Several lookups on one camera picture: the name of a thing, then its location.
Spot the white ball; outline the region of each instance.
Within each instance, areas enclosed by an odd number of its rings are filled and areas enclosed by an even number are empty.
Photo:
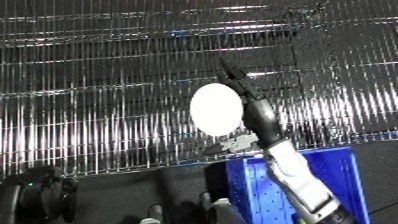
[[[211,136],[233,132],[242,122],[243,104],[238,94],[226,85],[213,83],[201,87],[191,99],[195,125]]]

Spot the metal wire shelf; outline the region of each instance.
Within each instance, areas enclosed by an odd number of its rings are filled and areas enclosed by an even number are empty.
[[[219,139],[188,111],[220,56],[267,92],[299,148],[397,138],[393,0],[3,2],[0,179],[225,159],[201,157]]]

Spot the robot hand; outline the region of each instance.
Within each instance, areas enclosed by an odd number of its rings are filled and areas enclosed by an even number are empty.
[[[218,79],[242,98],[243,123],[258,138],[269,176],[282,188],[301,218],[310,224],[355,223],[332,192],[313,176],[306,159],[292,142],[282,137],[279,121],[265,95],[255,89],[243,71],[224,60],[221,66],[225,75],[219,75]]]

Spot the blue bin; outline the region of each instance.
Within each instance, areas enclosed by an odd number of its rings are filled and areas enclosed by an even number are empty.
[[[350,147],[302,153],[322,180],[359,223],[368,224],[355,156]],[[249,224],[294,224],[298,217],[279,186],[266,172],[263,159],[227,162],[229,197]]]

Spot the cable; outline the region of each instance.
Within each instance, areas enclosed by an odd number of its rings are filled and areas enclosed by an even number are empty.
[[[392,207],[392,206],[394,206],[394,205],[398,205],[398,201],[397,201],[397,202],[394,202],[394,203],[392,203],[392,204],[390,204],[390,205],[384,206],[384,207],[382,207],[382,208],[380,208],[380,209],[377,209],[377,210],[375,210],[375,211],[373,211],[373,212],[369,212],[368,215],[373,215],[373,214],[375,214],[375,213],[377,213],[377,212],[380,212],[380,211],[382,211],[382,210],[384,210],[384,209],[387,209],[387,208],[389,208],[389,207]]]

